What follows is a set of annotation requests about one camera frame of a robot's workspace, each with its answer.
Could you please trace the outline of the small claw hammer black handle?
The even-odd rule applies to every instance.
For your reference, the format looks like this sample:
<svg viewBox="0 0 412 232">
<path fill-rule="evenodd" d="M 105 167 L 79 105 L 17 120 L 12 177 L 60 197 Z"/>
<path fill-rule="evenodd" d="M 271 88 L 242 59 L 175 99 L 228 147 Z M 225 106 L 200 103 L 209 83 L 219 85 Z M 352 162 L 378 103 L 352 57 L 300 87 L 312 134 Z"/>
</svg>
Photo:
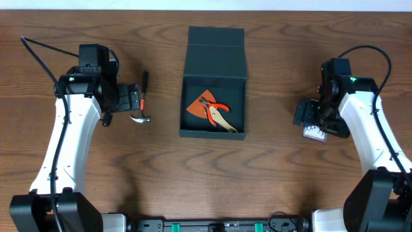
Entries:
<svg viewBox="0 0 412 232">
<path fill-rule="evenodd" d="M 145 71 L 143 73 L 143 79 L 142 79 L 142 96 L 140 99 L 140 115 L 138 117 L 135 117 L 133 115 L 130 116 L 130 118 L 139 123 L 139 124 L 144 124 L 144 123 L 150 123 L 151 118 L 149 116 L 144 115 L 144 107 L 145 107 L 145 94 L 147 90 L 147 84 L 148 84 L 148 78 L 149 78 L 149 72 Z"/>
</svg>

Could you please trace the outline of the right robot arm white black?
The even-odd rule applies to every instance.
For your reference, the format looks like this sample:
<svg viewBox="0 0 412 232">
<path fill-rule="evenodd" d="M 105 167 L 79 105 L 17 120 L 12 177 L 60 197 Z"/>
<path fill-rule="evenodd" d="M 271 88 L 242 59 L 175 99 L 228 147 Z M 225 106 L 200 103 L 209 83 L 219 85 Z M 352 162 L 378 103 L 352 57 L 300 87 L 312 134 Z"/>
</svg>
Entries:
<svg viewBox="0 0 412 232">
<path fill-rule="evenodd" d="M 312 213 L 313 231 L 411 231 L 411 161 L 390 128 L 372 78 L 325 78 L 319 100 L 299 101 L 294 124 L 351 137 L 362 168 L 363 177 L 342 207 Z"/>
</svg>

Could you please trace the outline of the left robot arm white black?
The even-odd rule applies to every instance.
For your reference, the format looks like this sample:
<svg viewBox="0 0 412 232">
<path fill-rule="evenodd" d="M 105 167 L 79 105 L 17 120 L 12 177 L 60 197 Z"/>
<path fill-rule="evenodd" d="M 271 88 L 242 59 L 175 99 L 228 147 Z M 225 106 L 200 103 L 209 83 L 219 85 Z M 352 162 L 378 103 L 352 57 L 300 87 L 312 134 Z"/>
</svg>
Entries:
<svg viewBox="0 0 412 232">
<path fill-rule="evenodd" d="M 102 107 L 96 97 L 65 96 L 56 102 L 55 124 L 42 168 L 27 195 L 15 195 L 10 216 L 18 231 L 131 231 L 123 213 L 100 213 L 85 196 L 88 154 Z"/>
</svg>

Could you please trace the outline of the blue precision screwdriver set case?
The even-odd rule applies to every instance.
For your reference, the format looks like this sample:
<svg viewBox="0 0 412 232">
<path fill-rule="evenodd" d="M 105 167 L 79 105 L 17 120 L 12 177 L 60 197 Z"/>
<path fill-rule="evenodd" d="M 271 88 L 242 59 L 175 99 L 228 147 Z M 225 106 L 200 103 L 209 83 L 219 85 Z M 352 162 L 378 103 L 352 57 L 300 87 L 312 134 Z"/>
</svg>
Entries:
<svg viewBox="0 0 412 232">
<path fill-rule="evenodd" d="M 327 134 L 321 131 L 320 127 L 314 125 L 303 125 L 303 137 L 307 139 L 316 140 L 319 142 L 325 142 Z"/>
</svg>

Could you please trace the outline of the red handled cutting pliers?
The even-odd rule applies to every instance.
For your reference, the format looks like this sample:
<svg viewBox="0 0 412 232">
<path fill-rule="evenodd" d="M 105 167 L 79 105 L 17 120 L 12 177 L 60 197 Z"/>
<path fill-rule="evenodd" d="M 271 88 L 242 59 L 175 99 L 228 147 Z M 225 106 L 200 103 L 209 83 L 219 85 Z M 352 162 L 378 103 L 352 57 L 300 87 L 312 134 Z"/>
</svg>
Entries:
<svg viewBox="0 0 412 232">
<path fill-rule="evenodd" d="M 208 101 L 207 99 L 205 99 L 204 97 L 200 97 L 199 100 L 200 103 L 203 104 L 203 107 L 205 108 L 205 112 L 207 114 L 207 118 L 209 120 L 209 122 L 216 127 L 217 123 L 216 121 L 212 118 L 212 112 L 211 110 L 218 110 L 218 109 L 222 109 L 225 110 L 226 112 L 230 111 L 230 108 L 225 105 L 225 104 L 221 104 L 221 103 L 217 103 L 217 102 L 211 102 Z"/>
</svg>

